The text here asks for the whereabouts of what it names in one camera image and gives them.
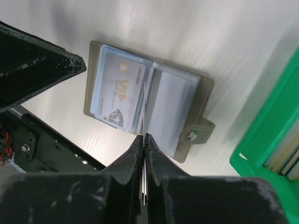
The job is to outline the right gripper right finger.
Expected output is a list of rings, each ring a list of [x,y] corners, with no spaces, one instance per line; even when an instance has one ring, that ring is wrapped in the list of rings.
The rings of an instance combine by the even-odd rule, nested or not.
[[[265,179],[191,176],[145,137],[148,222],[151,224],[286,224],[274,188]]]

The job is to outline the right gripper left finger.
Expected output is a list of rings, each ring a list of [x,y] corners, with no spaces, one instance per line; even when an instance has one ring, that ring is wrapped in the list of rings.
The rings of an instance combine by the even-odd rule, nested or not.
[[[143,137],[100,172],[28,173],[0,185],[3,224],[135,224],[141,213]]]

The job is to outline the grey card holder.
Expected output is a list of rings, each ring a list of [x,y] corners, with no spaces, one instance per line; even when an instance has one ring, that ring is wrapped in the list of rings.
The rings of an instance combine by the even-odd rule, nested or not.
[[[91,41],[89,48],[84,114],[94,119],[91,105],[102,45],[108,44]],[[214,80],[154,57],[111,47],[143,59],[146,71],[132,130],[125,131],[99,121],[128,133],[142,134],[143,84],[146,82],[145,132],[153,136],[164,154],[183,163],[191,146],[206,143],[215,128],[213,122],[203,117]]]

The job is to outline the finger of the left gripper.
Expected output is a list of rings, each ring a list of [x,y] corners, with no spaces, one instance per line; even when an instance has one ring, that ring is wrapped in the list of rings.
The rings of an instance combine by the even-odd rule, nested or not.
[[[86,71],[82,57],[0,23],[0,111]]]

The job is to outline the green plastic bin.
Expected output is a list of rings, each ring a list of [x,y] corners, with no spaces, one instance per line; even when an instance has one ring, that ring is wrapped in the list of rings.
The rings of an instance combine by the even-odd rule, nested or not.
[[[282,139],[299,129],[299,51],[296,49],[265,103],[233,151],[229,162],[241,176],[269,181],[291,224],[299,222],[299,181],[264,166]]]

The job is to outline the white credit card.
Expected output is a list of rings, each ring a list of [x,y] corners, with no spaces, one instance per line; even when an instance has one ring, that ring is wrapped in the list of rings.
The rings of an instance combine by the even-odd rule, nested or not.
[[[95,118],[132,130],[145,71],[140,57],[102,45],[91,105]]]
[[[145,110],[146,110],[146,86],[147,83],[143,84],[143,98],[142,98],[142,205],[147,204],[147,171],[146,171],[146,158],[145,158]]]

